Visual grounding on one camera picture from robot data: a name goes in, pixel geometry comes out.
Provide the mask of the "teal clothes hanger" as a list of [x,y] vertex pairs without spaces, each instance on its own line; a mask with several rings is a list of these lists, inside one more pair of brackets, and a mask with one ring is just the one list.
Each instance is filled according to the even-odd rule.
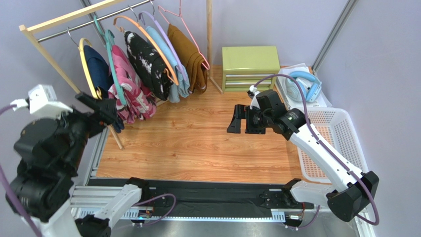
[[117,77],[117,74],[116,74],[116,71],[115,71],[114,60],[113,60],[113,56],[112,56],[112,46],[115,44],[115,42],[114,42],[115,36],[110,30],[104,31],[104,30],[100,29],[99,21],[97,20],[96,16],[93,17],[93,20],[94,20],[94,23],[95,23],[95,26],[96,26],[97,30],[99,31],[100,36],[105,41],[105,48],[106,48],[107,56],[108,56],[108,59],[109,59],[109,67],[110,67],[110,70],[111,70],[111,75],[112,75],[112,78],[113,78],[113,81],[114,81],[115,92],[117,93],[118,98],[121,101],[121,104],[123,106],[126,106],[127,102],[126,102],[126,99],[125,99],[125,96],[124,96],[124,91],[119,84],[118,77]]

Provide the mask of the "green drawer cabinet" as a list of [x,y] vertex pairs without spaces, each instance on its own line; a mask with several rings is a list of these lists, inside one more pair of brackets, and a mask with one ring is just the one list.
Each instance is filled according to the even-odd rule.
[[275,46],[225,46],[222,48],[223,92],[248,90],[260,79],[278,73]]

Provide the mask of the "pink camouflage trousers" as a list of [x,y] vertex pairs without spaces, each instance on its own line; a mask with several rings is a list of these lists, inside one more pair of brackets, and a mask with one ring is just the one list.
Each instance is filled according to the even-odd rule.
[[110,98],[117,100],[118,116],[128,124],[134,123],[137,119],[146,120],[152,118],[157,111],[154,94],[143,85],[128,57],[117,45],[112,46],[112,56],[118,81],[124,91],[127,102],[126,106],[121,104],[113,84],[108,90],[108,95]]

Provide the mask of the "wooden clothes rack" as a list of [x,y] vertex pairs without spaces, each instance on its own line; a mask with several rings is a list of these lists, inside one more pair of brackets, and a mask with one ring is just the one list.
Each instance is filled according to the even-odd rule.
[[[41,55],[49,62],[49,64],[56,70],[56,72],[66,81],[66,83],[78,94],[81,92],[81,90],[76,86],[76,84],[71,80],[71,78],[65,73],[65,71],[60,67],[60,65],[58,64],[58,62],[49,54],[49,52],[40,44],[41,42],[44,42],[46,40],[50,40],[52,38],[61,36],[65,33],[70,33],[71,31],[74,30],[78,30],[81,29],[83,27],[89,26],[91,24],[94,23],[94,20],[91,20],[89,22],[83,23],[81,25],[77,25],[75,27],[69,28],[68,30],[65,31],[61,31],[58,33],[54,33],[48,37],[44,37],[42,39],[36,39],[34,36],[34,33],[40,33],[43,32],[45,30],[60,26],[60,25],[64,25],[72,20],[84,17],[84,16],[88,16],[88,15],[93,15],[96,16],[96,11],[98,10],[102,10],[105,8],[108,8],[110,6],[113,6],[115,4],[118,4],[120,2],[123,2],[123,0],[104,0],[101,1],[99,3],[95,3],[95,4],[91,4],[89,0],[82,0],[81,3],[83,6],[85,6],[82,9],[78,9],[75,10],[71,13],[67,13],[65,15],[62,15],[60,17],[56,17],[54,19],[45,21],[43,23],[39,23],[37,25],[31,26],[31,27],[25,27],[25,25],[20,25],[19,29],[20,31],[25,35],[25,37],[32,43],[32,45],[41,53]],[[97,21],[101,21],[104,19],[108,19],[114,16],[117,16],[119,14],[122,14],[123,12],[126,12],[130,9],[134,9],[136,7],[139,7],[143,4],[147,4],[148,2],[152,3],[152,0],[145,0],[139,3],[136,3],[132,6],[128,6],[126,8],[123,8],[121,10],[117,10],[115,12],[109,13],[108,15],[104,15],[102,17],[99,17],[97,19]],[[206,1],[206,11],[207,11],[207,62],[208,62],[208,67],[211,67],[209,69],[209,80],[211,80],[211,82],[213,83],[213,85],[215,85],[220,93],[223,93],[222,89],[219,88],[219,86],[216,84],[216,81],[214,80],[213,76],[212,76],[212,71],[213,71],[213,65],[212,65],[212,4],[213,1],[212,0],[207,0]],[[116,133],[116,131],[110,126],[109,127],[118,147],[120,148],[120,150],[124,150],[124,146],[123,143],[121,142],[118,134]]]

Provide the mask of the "light blue headphones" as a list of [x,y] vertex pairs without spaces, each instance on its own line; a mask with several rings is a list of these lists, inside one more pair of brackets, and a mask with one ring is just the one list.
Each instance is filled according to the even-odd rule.
[[287,95],[296,102],[301,102],[302,97],[299,91],[301,88],[306,102],[314,103],[322,92],[322,82],[313,74],[304,71],[294,71],[289,74],[298,85],[291,79],[285,80]]

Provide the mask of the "brown trousers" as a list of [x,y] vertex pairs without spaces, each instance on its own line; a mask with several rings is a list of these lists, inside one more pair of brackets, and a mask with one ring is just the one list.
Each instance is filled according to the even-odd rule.
[[202,65],[205,62],[203,56],[176,26],[169,24],[167,34],[189,77],[188,92],[203,94],[208,85],[208,71]]

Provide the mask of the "purple clothes hanger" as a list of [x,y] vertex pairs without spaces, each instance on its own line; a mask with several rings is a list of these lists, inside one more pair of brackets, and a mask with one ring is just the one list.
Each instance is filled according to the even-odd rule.
[[143,25],[145,23],[145,16],[149,17],[152,22],[155,24],[157,30],[153,27],[147,26],[146,31],[151,36],[151,38],[155,41],[158,48],[163,52],[164,56],[168,60],[171,68],[174,70],[176,74],[176,78],[178,80],[178,85],[189,82],[188,75],[185,72],[185,68],[182,65],[172,43],[170,42],[167,34],[164,32],[160,23],[155,19],[154,15],[147,12],[141,11],[138,15],[139,20],[141,20]]

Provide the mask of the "black white speckled trousers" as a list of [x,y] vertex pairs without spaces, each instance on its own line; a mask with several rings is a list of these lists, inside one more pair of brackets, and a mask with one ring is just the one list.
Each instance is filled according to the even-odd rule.
[[173,82],[165,72],[167,66],[158,51],[135,32],[124,32],[124,38],[128,59],[143,85],[160,100],[168,100]]

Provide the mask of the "dark blue denim trousers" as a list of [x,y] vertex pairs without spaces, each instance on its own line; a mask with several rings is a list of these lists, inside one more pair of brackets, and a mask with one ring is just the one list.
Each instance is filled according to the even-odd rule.
[[92,47],[85,46],[84,51],[94,86],[100,90],[102,99],[109,98],[108,90],[114,84],[109,65]]

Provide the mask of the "yellow clothes hanger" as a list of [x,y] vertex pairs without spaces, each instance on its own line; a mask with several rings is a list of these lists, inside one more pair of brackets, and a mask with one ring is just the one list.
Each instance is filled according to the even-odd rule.
[[102,94],[101,94],[100,90],[97,90],[96,87],[93,84],[93,81],[92,81],[92,78],[91,78],[91,75],[90,75],[90,72],[89,72],[87,60],[86,60],[86,57],[85,57],[84,47],[85,46],[92,47],[91,42],[87,38],[81,38],[79,40],[79,43],[76,43],[71,36],[69,27],[67,27],[67,34],[69,35],[69,37],[71,38],[73,43],[76,44],[77,47],[78,47],[81,62],[82,62],[82,68],[83,68],[84,75],[85,75],[85,78],[86,78],[86,81],[87,81],[87,84],[88,84],[88,87],[89,87],[89,90],[90,90],[92,96],[95,99],[102,99]]

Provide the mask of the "orange clothes hanger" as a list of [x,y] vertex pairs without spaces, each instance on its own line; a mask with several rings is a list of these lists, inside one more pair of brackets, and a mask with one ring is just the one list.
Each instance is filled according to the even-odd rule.
[[[119,18],[126,19],[135,25],[146,36],[148,41],[144,40],[135,32],[118,27],[117,19]],[[113,25],[124,35],[128,57],[130,62],[134,64],[135,70],[140,72],[141,75],[147,75],[147,85],[156,86],[157,83],[153,82],[153,80],[156,80],[157,82],[163,83],[172,81],[173,84],[178,86],[176,73],[170,63],[161,50],[157,48],[153,39],[139,24],[126,16],[116,16],[113,19]]]

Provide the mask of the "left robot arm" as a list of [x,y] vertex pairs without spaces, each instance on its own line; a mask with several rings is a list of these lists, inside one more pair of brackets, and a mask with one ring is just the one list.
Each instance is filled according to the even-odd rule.
[[39,237],[109,237],[115,223],[145,196],[148,183],[130,178],[121,191],[95,214],[75,219],[70,189],[89,138],[117,120],[116,101],[84,92],[76,99],[90,107],[75,107],[36,92],[19,101],[36,120],[26,125],[14,150],[21,157],[17,176],[5,182],[6,200]]

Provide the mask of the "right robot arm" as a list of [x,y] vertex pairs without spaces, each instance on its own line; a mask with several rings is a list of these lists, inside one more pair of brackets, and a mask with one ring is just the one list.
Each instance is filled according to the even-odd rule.
[[287,110],[277,92],[248,91],[248,95],[253,97],[252,103],[235,105],[227,132],[241,133],[242,120],[246,121],[247,134],[263,135],[270,128],[305,152],[330,181],[323,185],[292,179],[282,187],[286,205],[307,202],[325,206],[344,222],[360,217],[360,212],[371,205],[376,217],[372,224],[379,222],[374,203],[379,177],[374,172],[363,172],[346,160],[317,131],[306,110]]

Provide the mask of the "light blue trousers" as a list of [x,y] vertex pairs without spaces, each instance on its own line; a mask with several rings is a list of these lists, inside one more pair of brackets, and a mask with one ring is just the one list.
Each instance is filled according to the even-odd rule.
[[158,31],[153,27],[147,26],[146,31],[163,52],[164,56],[171,65],[171,68],[176,73],[178,85],[173,84],[170,87],[168,99],[171,103],[179,103],[181,97],[186,98],[190,95],[188,92],[188,88],[190,86],[189,77],[168,36],[160,26],[157,27]]

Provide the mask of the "white plastic basket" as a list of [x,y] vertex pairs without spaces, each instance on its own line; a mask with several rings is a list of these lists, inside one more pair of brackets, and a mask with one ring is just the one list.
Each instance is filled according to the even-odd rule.
[[[315,125],[320,135],[325,138],[348,162],[368,172],[368,166],[347,111],[339,108],[310,107],[307,109],[310,122]],[[329,183],[325,173],[301,149],[298,149],[301,172],[311,182]]]

